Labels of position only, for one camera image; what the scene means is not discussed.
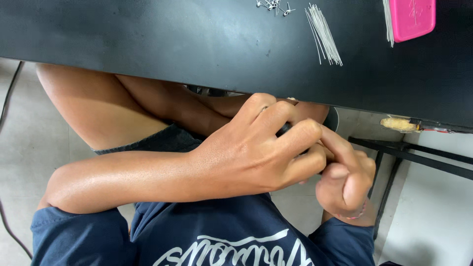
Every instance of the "table top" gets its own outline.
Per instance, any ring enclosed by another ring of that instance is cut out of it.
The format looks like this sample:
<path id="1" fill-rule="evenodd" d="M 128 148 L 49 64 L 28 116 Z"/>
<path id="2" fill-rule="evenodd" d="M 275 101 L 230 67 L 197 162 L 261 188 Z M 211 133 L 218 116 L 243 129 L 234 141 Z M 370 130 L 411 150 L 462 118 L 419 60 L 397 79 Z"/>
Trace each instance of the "table top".
<path id="1" fill-rule="evenodd" d="M 471 1 L 437 1 L 433 32 L 394 48 L 382 1 L 312 3 L 343 66 L 319 64 L 300 0 L 286 17 L 255 0 L 1 1 L 0 57 L 473 127 Z"/>

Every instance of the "t-shirt sleeve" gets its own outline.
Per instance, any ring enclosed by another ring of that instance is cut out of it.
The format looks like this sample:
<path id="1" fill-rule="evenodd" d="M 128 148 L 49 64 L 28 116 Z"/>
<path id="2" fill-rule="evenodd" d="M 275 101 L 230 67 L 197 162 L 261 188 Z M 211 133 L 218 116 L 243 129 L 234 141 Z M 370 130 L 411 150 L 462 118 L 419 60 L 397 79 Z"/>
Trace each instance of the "t-shirt sleeve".
<path id="1" fill-rule="evenodd" d="M 309 239 L 337 266 L 375 264 L 373 226 L 354 226 L 330 218 Z"/>
<path id="2" fill-rule="evenodd" d="M 136 255 L 127 222 L 116 208 L 91 214 L 40 209 L 31 231 L 31 265 L 133 265 Z"/>

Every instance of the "navy t-shirt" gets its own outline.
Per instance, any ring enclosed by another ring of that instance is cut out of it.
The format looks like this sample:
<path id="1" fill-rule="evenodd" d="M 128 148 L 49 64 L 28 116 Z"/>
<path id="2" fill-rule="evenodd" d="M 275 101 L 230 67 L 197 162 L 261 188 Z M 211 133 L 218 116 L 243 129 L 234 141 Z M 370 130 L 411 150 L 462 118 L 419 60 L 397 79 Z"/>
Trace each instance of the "navy t-shirt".
<path id="1" fill-rule="evenodd" d="M 193 203 L 137 203 L 130 235 L 116 208 L 38 210 L 32 265 L 374 265 L 373 227 L 332 218 L 308 237 L 268 194 Z"/>

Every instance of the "black cable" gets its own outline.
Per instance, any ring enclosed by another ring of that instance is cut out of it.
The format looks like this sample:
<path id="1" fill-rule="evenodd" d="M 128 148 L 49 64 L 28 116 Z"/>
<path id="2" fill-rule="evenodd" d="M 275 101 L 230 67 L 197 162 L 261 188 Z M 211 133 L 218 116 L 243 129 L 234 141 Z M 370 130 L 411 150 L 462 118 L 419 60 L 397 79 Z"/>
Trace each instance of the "black cable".
<path id="1" fill-rule="evenodd" d="M 20 63 L 18 64 L 17 70 L 15 71 L 15 74 L 13 74 L 13 78 L 11 79 L 10 86 L 7 90 L 7 95 L 5 96 L 5 102 L 3 103 L 3 108 L 0 115 L 0 131 L 3 126 L 3 120 L 5 118 L 5 113 L 7 111 L 8 101 L 10 100 L 11 92 L 13 90 L 13 87 L 15 86 L 15 83 L 17 81 L 17 76 L 20 73 L 23 63 L 24 63 L 23 61 L 20 61 Z M 1 200 L 0 200 L 0 216 L 1 216 L 1 221 L 3 222 L 3 226 L 5 227 L 5 230 L 7 230 L 7 233 L 21 246 L 21 248 L 26 252 L 28 257 L 30 259 L 33 259 L 33 256 L 31 255 L 29 250 L 26 248 L 26 246 L 15 236 L 15 234 L 11 231 L 10 227 L 8 226 L 7 218 L 5 216 L 5 211 L 3 210 L 3 205 L 1 203 Z"/>

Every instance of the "hand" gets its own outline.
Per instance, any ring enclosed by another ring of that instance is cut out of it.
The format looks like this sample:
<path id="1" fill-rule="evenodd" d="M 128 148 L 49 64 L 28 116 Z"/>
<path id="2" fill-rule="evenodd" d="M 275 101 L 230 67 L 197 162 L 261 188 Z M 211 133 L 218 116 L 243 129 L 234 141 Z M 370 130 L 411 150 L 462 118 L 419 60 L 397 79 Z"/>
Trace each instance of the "hand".
<path id="1" fill-rule="evenodd" d="M 285 101 L 252 95 L 228 124 L 210 135 L 190 155 L 201 162 L 222 197 L 258 194 L 290 186 L 325 168 L 319 141 L 322 130 L 312 120 L 298 121 L 297 109 Z M 293 127 L 277 138 L 289 121 Z M 308 153 L 299 154 L 310 147 Z"/>
<path id="2" fill-rule="evenodd" d="M 355 151 L 351 144 L 330 129 L 321 126 L 321 141 L 330 163 L 315 187 L 320 205 L 335 217 L 360 214 L 368 190 L 373 184 L 376 165 L 366 153 Z"/>

